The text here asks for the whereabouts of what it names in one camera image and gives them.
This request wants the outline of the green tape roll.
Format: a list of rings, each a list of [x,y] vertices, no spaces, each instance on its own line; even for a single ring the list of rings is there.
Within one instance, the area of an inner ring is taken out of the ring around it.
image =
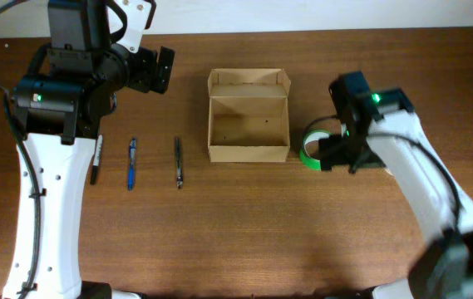
[[[313,130],[303,137],[303,143],[299,151],[299,159],[307,168],[317,171],[321,170],[320,160],[315,159],[314,157],[312,157],[312,155],[308,153],[307,145],[314,142],[319,142],[319,140],[322,139],[328,139],[330,135],[331,134],[326,130]]]

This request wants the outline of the cardboard box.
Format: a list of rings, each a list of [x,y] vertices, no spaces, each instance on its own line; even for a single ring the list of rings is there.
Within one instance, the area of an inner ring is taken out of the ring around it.
[[[208,78],[209,160],[285,162],[290,151],[290,87],[283,69],[213,69]]]

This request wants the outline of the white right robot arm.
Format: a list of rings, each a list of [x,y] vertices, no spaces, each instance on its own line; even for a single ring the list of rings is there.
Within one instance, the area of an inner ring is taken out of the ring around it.
[[[414,213],[425,252],[407,277],[352,298],[473,298],[473,200],[441,161],[402,89],[372,91],[364,75],[340,75],[328,91],[339,135],[320,140],[320,168],[387,169]]]

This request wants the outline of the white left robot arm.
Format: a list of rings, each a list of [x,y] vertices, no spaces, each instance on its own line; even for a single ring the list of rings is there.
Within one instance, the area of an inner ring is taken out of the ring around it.
[[[81,279],[83,190],[101,119],[116,93],[167,91],[174,52],[141,46],[153,1],[51,1],[51,40],[34,54],[12,95],[21,191],[5,298],[127,298]]]

